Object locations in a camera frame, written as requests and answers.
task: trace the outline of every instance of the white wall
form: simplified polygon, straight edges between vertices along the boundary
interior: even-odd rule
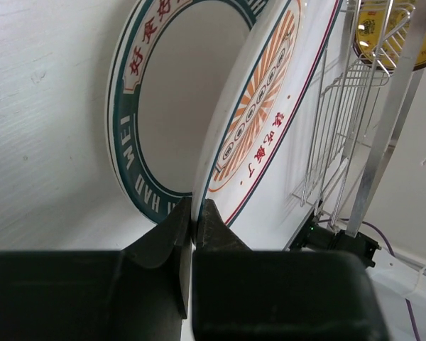
[[[426,69],[365,219],[382,229],[393,246],[421,259],[426,259],[426,163],[422,164],[425,159]],[[343,217],[350,215],[353,199],[354,196],[345,205]],[[361,231],[372,234],[366,227]]]
[[[0,249],[122,248],[152,226],[120,193],[104,140],[134,4],[0,1]]]

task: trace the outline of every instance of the plate rim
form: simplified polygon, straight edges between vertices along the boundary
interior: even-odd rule
[[[198,0],[193,4],[190,4],[188,7],[191,7],[196,4],[201,4],[202,2],[208,2],[208,1],[217,1],[217,0]],[[253,26],[255,26],[257,22],[257,18],[262,12],[263,8],[268,4],[269,0],[242,0],[243,3],[246,3],[246,8],[243,7],[243,10],[246,12],[247,17],[243,17],[244,22],[249,27],[249,32],[251,32],[251,29]],[[129,190],[124,185],[124,182],[122,180],[122,176],[120,174],[120,167],[117,163],[117,155],[116,155],[116,149],[115,149],[115,143],[114,143],[114,126],[113,126],[113,119],[114,119],[114,105],[115,105],[115,95],[116,95],[116,84],[120,80],[119,75],[119,68],[121,61],[124,59],[124,54],[126,50],[126,45],[130,40],[134,39],[134,36],[131,37],[132,28],[136,24],[136,21],[139,17],[139,14],[142,12],[143,7],[148,4],[148,7],[151,6],[153,2],[156,2],[156,0],[138,0],[130,14],[128,15],[128,18],[125,21],[125,24],[123,25],[123,28],[121,29],[119,38],[117,40],[113,55],[112,55],[112,62],[109,67],[109,75],[107,79],[107,86],[106,86],[106,99],[105,99],[105,105],[104,105],[104,130],[105,130],[105,136],[106,136],[106,147],[108,149],[108,158],[109,162],[111,164],[112,170],[114,172],[115,178],[117,183],[119,184],[119,187],[122,191],[122,193],[126,196],[127,201],[133,205],[144,217],[149,219],[152,223],[158,224],[159,221],[155,221],[152,219],[152,217],[149,217],[149,215],[144,212],[142,207],[139,207],[131,197]],[[236,3],[236,0],[221,0],[220,2],[223,2],[225,4],[228,4],[230,7],[236,9],[237,6],[239,6]],[[257,6],[256,12],[253,12],[253,6]],[[192,196],[192,192],[189,193],[176,193],[177,195],[181,195],[180,199],[183,196]]]
[[[284,6],[283,9],[281,9],[280,12],[278,13],[279,14],[279,18],[273,24],[273,27],[275,27],[277,25],[277,22],[280,19],[280,15],[284,12],[284,10],[287,8],[287,6],[290,5],[290,3],[292,1],[299,1],[299,2],[301,2],[300,0],[289,0],[289,1],[287,1],[286,6]],[[229,226],[229,227],[234,223],[234,221],[236,220],[236,218],[240,215],[241,211],[245,208],[247,202],[252,197],[252,195],[255,192],[256,188],[258,187],[260,181],[262,180],[262,178],[266,174],[266,171],[268,170],[270,164],[272,163],[272,161],[274,159],[274,156],[278,152],[278,149],[279,149],[280,145],[282,144],[282,142],[283,142],[283,140],[284,140],[284,138],[285,138],[285,136],[286,136],[286,134],[287,134],[290,126],[292,125],[292,123],[294,121],[294,118],[295,118],[295,116],[297,114],[297,111],[300,108],[301,101],[303,100],[304,96],[306,95],[306,90],[309,87],[309,84],[311,83],[312,78],[314,77],[315,70],[316,70],[316,68],[317,68],[317,66],[318,66],[318,64],[320,62],[320,57],[321,57],[324,49],[327,46],[326,42],[329,39],[329,36],[330,36],[330,34],[332,32],[332,29],[334,27],[334,23],[336,22],[337,16],[339,15],[339,12],[340,12],[340,9],[341,9],[342,0],[333,0],[333,1],[335,2],[335,4],[334,4],[332,12],[330,14],[330,18],[329,18],[329,23],[328,23],[328,26],[327,26],[327,30],[325,30],[325,32],[323,33],[324,37],[323,37],[322,42],[320,44],[320,47],[319,47],[319,49],[317,51],[317,55],[315,57],[315,61],[313,62],[312,66],[311,66],[311,69],[310,69],[310,71],[308,73],[308,76],[306,77],[305,84],[302,87],[300,95],[299,95],[296,103],[293,105],[293,109],[292,109],[292,112],[291,112],[291,115],[290,115],[290,122],[285,126],[282,134],[280,135],[280,138],[276,141],[275,148],[273,148],[273,150],[271,151],[271,154],[268,157],[268,159],[266,161],[266,164],[262,168],[262,171],[258,174],[258,176],[254,180],[253,184],[251,185],[250,189],[247,191],[247,193],[241,199],[241,202],[237,205],[237,207],[235,208],[235,210],[232,212],[231,216],[228,217],[224,221],[224,223],[227,226]],[[272,32],[273,32],[273,28],[271,29],[271,31],[267,32],[267,34],[265,35],[265,37],[264,37],[264,41],[265,42],[270,38]],[[261,56],[261,52],[259,52],[257,58],[254,59],[254,64],[258,63],[260,56]],[[243,91],[243,88],[245,88],[245,86],[246,86],[246,80],[250,77],[249,75],[250,75],[250,72],[247,72],[246,73],[247,77],[244,77],[245,82],[241,82],[241,84],[243,84],[243,86],[240,85],[240,88],[239,88],[240,90]],[[222,144],[224,143],[224,139],[226,137],[226,133],[228,132],[228,129],[230,127],[230,123],[231,123],[231,118],[232,117],[233,117],[233,113],[230,114],[227,117],[228,124],[226,126],[222,126],[220,128],[221,129],[220,131],[222,132],[222,134],[221,134],[221,141],[220,141],[220,144],[218,145],[218,148],[214,149],[215,157],[212,159],[212,162],[211,162],[212,166],[208,170],[207,181],[205,183],[202,181],[202,187],[203,187],[202,194],[197,198],[197,200],[195,200],[195,198],[193,196],[192,209],[191,209],[191,220],[193,222],[198,222],[200,220],[201,215],[202,215],[202,211],[203,211],[203,207],[204,207],[204,201],[206,199],[207,192],[208,192],[208,187],[209,187],[210,181],[212,179],[212,174],[213,174],[214,166],[215,166],[215,164],[216,164],[216,162],[218,160],[219,153],[220,153],[220,151],[222,149]],[[196,202],[200,202],[199,208],[197,210],[195,209]]]
[[[354,52],[355,52],[356,56],[358,57],[358,59],[360,59],[360,61],[361,61],[364,65],[371,67],[371,66],[372,66],[372,63],[373,63],[372,58],[367,58],[367,57],[366,57],[365,52],[364,52],[364,51],[360,48],[360,44],[359,44],[359,37],[358,37],[358,26],[357,26],[357,28],[356,28],[356,30],[355,30],[354,44],[352,45],[352,47],[353,47]],[[425,61],[425,62],[422,62],[422,63],[419,63],[419,64],[415,63],[415,66],[413,67],[413,71],[422,70],[422,69],[424,69],[424,68],[426,68],[426,61]],[[383,71],[383,69],[382,69],[382,67],[381,67],[380,65],[376,65],[376,69],[377,69],[377,70],[380,70],[380,71]],[[394,71],[394,70],[395,70],[395,67],[393,67],[393,66],[386,66],[386,69],[387,69],[387,70],[389,70],[389,71]]]

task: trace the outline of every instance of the wire rack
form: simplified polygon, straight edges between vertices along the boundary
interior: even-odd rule
[[[359,16],[369,11],[383,13],[379,39],[368,55],[356,56],[356,30],[363,29]],[[345,1],[341,12],[346,16],[344,25],[351,28],[344,39],[344,69],[330,84],[323,84],[326,48],[319,64],[320,86],[305,176],[291,194],[302,206],[314,206],[316,215],[329,215],[330,227],[335,229],[344,203],[359,184],[346,230],[355,237],[398,142],[422,75],[422,70],[413,69],[426,33],[426,0]],[[392,14],[401,12],[402,19],[390,23]],[[378,100],[384,103],[380,110],[376,109]],[[370,130],[373,139],[366,144]],[[350,167],[357,146],[366,147],[368,157],[358,177],[355,174],[352,179]],[[347,192],[346,184],[350,182]],[[331,212],[324,209],[328,201],[334,203]]]

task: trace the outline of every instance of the plate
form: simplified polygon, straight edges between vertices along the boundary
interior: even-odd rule
[[[112,168],[144,216],[191,195],[202,143],[266,0],[143,0],[116,47],[106,98]]]
[[[207,132],[192,199],[193,221],[199,219],[205,198],[216,202],[226,224],[238,217],[295,118],[340,4],[268,3]]]
[[[403,21],[407,18],[407,10],[410,9],[411,4],[413,5],[415,3],[416,0],[395,1],[393,5],[394,9],[390,13],[386,33],[397,28],[398,25],[403,24]],[[354,50],[355,53],[359,57],[361,56],[361,59],[367,64],[372,64],[373,62],[372,51],[378,43],[384,15],[385,11],[362,11],[360,13],[358,28],[355,32]],[[400,30],[400,36],[396,34],[394,39],[389,39],[382,46],[385,53],[387,53],[390,59],[396,64],[398,62],[397,54],[402,52],[402,46],[404,46],[404,38],[408,27],[409,23],[406,23],[403,26],[403,30]],[[381,62],[388,70],[393,70],[395,65],[390,61],[390,59],[386,56],[382,56]],[[426,67],[426,36],[415,63],[414,70],[420,70],[424,67]]]

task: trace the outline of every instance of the white surface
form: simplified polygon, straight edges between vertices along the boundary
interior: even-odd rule
[[[382,110],[385,92],[384,88],[377,113]],[[378,115],[371,127],[377,122]],[[368,144],[372,133],[366,138]],[[360,154],[356,163],[363,164],[365,157],[366,153]],[[341,217],[349,217],[354,198],[352,195],[345,204]],[[365,220],[381,229],[394,247],[426,261],[426,69]]]
[[[386,286],[374,283],[390,334],[395,341],[415,341],[407,304],[402,296]],[[412,309],[422,341],[426,341],[426,309],[412,302]]]
[[[224,88],[224,91],[222,92],[222,95],[219,99],[217,108],[215,109],[214,115],[217,116],[218,119],[216,119],[217,117],[215,117],[215,120],[212,121],[212,125],[209,127],[209,130],[207,132],[207,138],[202,149],[202,153],[207,154],[207,162],[204,163],[204,159],[200,161],[201,168],[197,173],[199,178],[196,179],[196,188],[193,192],[192,197],[194,204],[192,216],[194,217],[194,219],[197,219],[196,215],[200,211],[199,205],[196,205],[199,203],[198,198],[202,197],[203,195],[206,195],[207,198],[211,198],[216,202],[219,213],[221,214],[223,220],[228,223],[230,219],[235,215],[236,209],[242,205],[242,202],[246,198],[248,193],[253,191],[252,188],[254,187],[254,183],[257,181],[259,175],[264,172],[269,157],[272,154],[271,152],[274,150],[275,145],[282,136],[283,127],[289,119],[290,113],[293,110],[294,103],[299,97],[299,93],[301,92],[301,87],[305,84],[305,80],[307,78],[308,72],[306,70],[305,74],[301,72],[302,77],[293,77],[293,71],[291,72],[291,70],[294,70],[297,65],[300,65],[300,60],[297,60],[295,57],[295,51],[297,49],[301,49],[301,47],[304,45],[303,41],[301,41],[300,43],[300,39],[303,38],[303,17],[304,15],[306,15],[306,13],[306,6],[302,6],[300,8],[300,6],[298,6],[298,3],[295,1],[290,2],[288,5],[284,1],[269,1],[264,11],[262,12],[261,17],[256,23],[255,30],[253,30],[252,33],[252,40],[247,40],[243,50],[238,56],[234,69],[232,70],[231,77],[228,79],[226,87]],[[288,19],[288,22],[286,24],[284,24],[285,19],[290,18],[290,16],[293,16],[293,26],[290,26],[290,19]],[[272,31],[276,24],[278,24],[278,28],[276,28],[275,33],[273,33]],[[250,124],[248,124],[245,128],[247,131],[252,131],[252,129],[257,129],[258,126],[261,126],[260,134],[258,136],[255,136],[254,139],[251,139],[252,142],[250,143],[251,146],[249,147],[248,153],[244,151],[244,157],[241,161],[239,161],[239,166],[237,166],[236,173],[230,175],[229,181],[227,182],[226,180],[224,180],[224,182],[218,181],[217,183],[215,183],[214,180],[210,178],[210,176],[214,175],[212,173],[212,165],[214,163],[218,165],[219,163],[219,161],[215,160],[217,151],[219,148],[223,147],[221,146],[221,144],[223,142],[222,140],[226,138],[224,135],[228,133],[231,115],[234,114],[237,102],[241,101],[241,93],[243,89],[247,88],[249,85],[248,78],[250,77],[250,75],[256,75],[256,71],[254,70],[254,68],[255,64],[259,60],[261,60],[259,55],[263,53],[262,50],[267,45],[267,40],[269,36],[273,36],[274,38],[281,36],[282,32],[290,30],[291,27],[293,27],[293,34],[291,35],[290,39],[293,38],[293,44],[285,49],[285,56],[289,59],[287,59],[287,61],[284,60],[284,62],[281,63],[281,66],[278,68],[278,74],[277,76],[275,76],[275,80],[273,81],[271,86],[278,84],[276,80],[278,79],[279,75],[284,75],[283,79],[280,81],[280,85],[277,85],[274,88],[268,86],[267,95],[266,97],[264,97],[264,99],[262,99],[261,102],[264,103],[268,101],[266,102],[266,104],[269,105],[270,103],[272,103],[272,101],[274,101],[273,107],[266,111],[268,117],[266,121],[264,121],[261,118],[261,107],[257,106],[255,114],[253,116],[256,117],[256,119],[250,121]],[[284,46],[286,43],[281,42],[280,44],[281,46]],[[318,45],[319,44],[317,43],[317,41],[314,42],[313,50],[315,48],[318,49]],[[280,50],[281,46],[276,46],[275,49]],[[268,50],[266,51],[270,55],[272,51],[269,50],[270,48],[268,48]],[[275,54],[276,56],[274,66],[276,67],[276,61],[278,60],[278,56],[281,55],[281,52],[275,51]],[[269,70],[271,69],[271,66],[265,65],[265,62],[263,62],[262,60],[259,63],[261,70],[265,67],[268,67]],[[310,61],[307,61],[305,69],[307,68],[309,70],[311,65],[312,63],[310,63]],[[299,82],[297,82],[297,84],[299,84],[298,88],[296,89],[297,91],[293,90],[291,92],[290,88],[288,87],[288,83],[290,84],[290,79],[292,79],[291,76],[299,80]],[[251,98],[248,104],[249,107],[253,103],[253,99],[258,98],[259,93],[263,91],[263,88],[261,87],[262,83],[265,84],[266,81],[256,81],[256,83],[253,84],[253,87],[256,88],[256,96],[253,96],[253,94],[249,94],[249,92],[247,93],[247,95]],[[273,91],[277,91],[275,96],[269,96],[268,94]],[[287,95],[290,93],[293,93],[294,97],[294,100],[292,100],[291,103],[287,100]],[[270,133],[271,125],[274,122],[274,117],[276,116],[277,112],[282,112],[285,115],[285,121],[283,121],[283,125],[281,127],[277,129],[274,128],[275,141],[273,142],[273,145],[267,146],[263,143],[263,140],[266,134]],[[245,117],[247,115],[247,112],[244,112],[242,115],[243,117]],[[226,139],[224,143],[224,146],[227,146],[230,141]],[[262,162],[255,162],[256,160],[254,159],[254,156],[256,155],[256,150],[258,149],[259,144],[261,146],[263,145],[266,148],[266,156],[262,158]],[[252,177],[249,176],[249,166],[251,165],[253,166],[255,173],[252,175]],[[205,193],[206,187],[208,187],[209,189],[213,189],[216,186],[216,189],[219,189],[221,186],[223,186],[223,188],[216,192],[208,191],[207,193]],[[273,224],[273,221],[268,220],[267,223]]]
[[[114,180],[104,140],[128,0],[0,1],[0,249],[122,248],[152,224]]]
[[[274,112],[281,111],[286,116],[286,119],[291,115],[293,107],[297,99],[300,96],[301,90],[305,85],[305,80],[311,71],[313,65],[313,60],[315,60],[316,55],[320,49],[322,39],[324,38],[324,33],[326,27],[328,27],[329,20],[332,16],[333,8],[335,1],[329,1],[328,4],[324,6],[316,6],[315,1],[308,2],[306,6],[302,8],[302,20],[300,24],[300,32],[298,33],[297,42],[293,52],[292,60],[290,61],[287,75],[280,92],[280,96],[275,103],[276,109]],[[262,17],[259,19],[259,22],[256,25],[256,28],[259,28],[259,31],[256,31],[256,39],[260,41],[265,41],[266,36],[268,35],[266,31],[273,27],[272,18],[280,12],[280,8],[283,7],[283,2],[277,2],[274,5],[274,8],[269,7],[269,3],[266,7],[266,10],[263,12]],[[245,64],[253,63],[249,62],[250,54],[242,54],[239,56],[243,60],[242,63],[237,62],[237,68],[232,72],[234,76],[237,73],[243,73],[242,67]],[[220,101],[220,106],[217,107],[218,113],[229,113],[235,107],[236,99],[232,100],[235,95],[232,90],[238,88],[243,89],[246,86],[247,79],[236,80],[229,83],[226,86],[222,94],[222,101]],[[267,243],[257,242],[257,240],[262,241],[262,239],[257,239],[256,242],[252,242],[253,238],[250,238],[250,234],[259,233],[259,235],[271,239],[278,239],[278,245],[284,241],[280,238],[278,234],[275,234],[274,229],[279,227],[281,223],[280,216],[285,207],[285,196],[286,196],[286,186],[282,185],[287,179],[287,174],[291,175],[290,181],[293,186],[297,185],[301,181],[301,173],[305,170],[305,159],[304,156],[307,155],[309,150],[309,140],[310,140],[310,127],[312,126],[314,112],[305,112],[298,113],[295,117],[289,131],[288,135],[285,137],[283,146],[280,147],[279,152],[276,154],[275,160],[273,160],[271,166],[269,167],[266,175],[264,176],[262,182],[258,186],[257,191],[251,197],[247,206],[240,214],[237,221],[232,225],[232,229],[242,238],[245,242],[250,242],[252,245],[258,247],[266,247]],[[221,142],[221,137],[215,141],[214,144],[211,144],[210,141],[214,140],[215,135],[217,136],[218,131],[223,131],[227,128],[227,120],[220,119],[218,121],[213,121],[211,129],[207,135],[207,143],[204,145],[203,154],[214,156],[212,152],[207,152],[208,150],[215,151],[218,149],[218,146]],[[289,155],[294,156],[291,160],[291,164],[288,164]],[[207,197],[211,197],[216,200],[219,212],[222,214],[225,221],[229,221],[229,217],[233,215],[234,210],[238,207],[246,197],[246,194],[250,188],[250,185],[246,182],[248,178],[248,164],[253,161],[254,153],[249,153],[246,159],[246,162],[243,162],[241,168],[235,178],[230,181],[219,192],[208,193]],[[200,161],[200,165],[204,165],[207,168],[211,168],[210,165],[214,162],[213,158],[203,158]],[[202,177],[204,171],[198,172],[198,178],[196,182],[195,189],[205,187],[207,184],[208,178]],[[228,188],[230,184],[234,185],[234,189]],[[192,211],[193,219],[197,218],[197,212],[199,212],[200,205],[196,205],[197,198],[202,195],[202,193],[194,192],[194,204],[195,207]]]
[[[426,276],[418,282],[418,272],[392,257],[386,250],[376,251],[373,260],[376,267],[367,268],[367,271],[374,283],[389,288],[426,310]]]
[[[236,9],[205,1],[183,11],[158,41],[142,82],[138,132],[165,187],[192,192],[214,108],[248,34]]]

